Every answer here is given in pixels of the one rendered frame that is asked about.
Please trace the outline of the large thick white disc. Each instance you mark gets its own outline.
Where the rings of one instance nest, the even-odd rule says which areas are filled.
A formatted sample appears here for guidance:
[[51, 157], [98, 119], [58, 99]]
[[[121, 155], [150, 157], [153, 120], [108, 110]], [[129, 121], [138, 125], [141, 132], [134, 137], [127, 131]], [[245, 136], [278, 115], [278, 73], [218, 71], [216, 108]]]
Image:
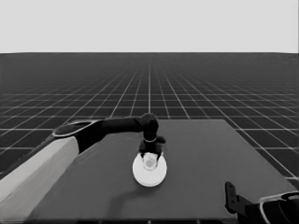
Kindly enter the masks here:
[[164, 155], [157, 161], [157, 166], [154, 170], [148, 171], [143, 165], [143, 159], [138, 153], [133, 161], [133, 175], [137, 183], [144, 187], [156, 187], [160, 185], [167, 174], [167, 163]]

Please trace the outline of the small white T-shaped piece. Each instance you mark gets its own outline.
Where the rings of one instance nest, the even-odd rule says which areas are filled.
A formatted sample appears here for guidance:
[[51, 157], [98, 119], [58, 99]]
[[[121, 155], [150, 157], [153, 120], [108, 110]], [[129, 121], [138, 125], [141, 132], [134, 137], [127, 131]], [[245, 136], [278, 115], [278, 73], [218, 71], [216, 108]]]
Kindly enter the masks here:
[[157, 166], [157, 155], [146, 153], [143, 157], [143, 165], [148, 171], [154, 170]]

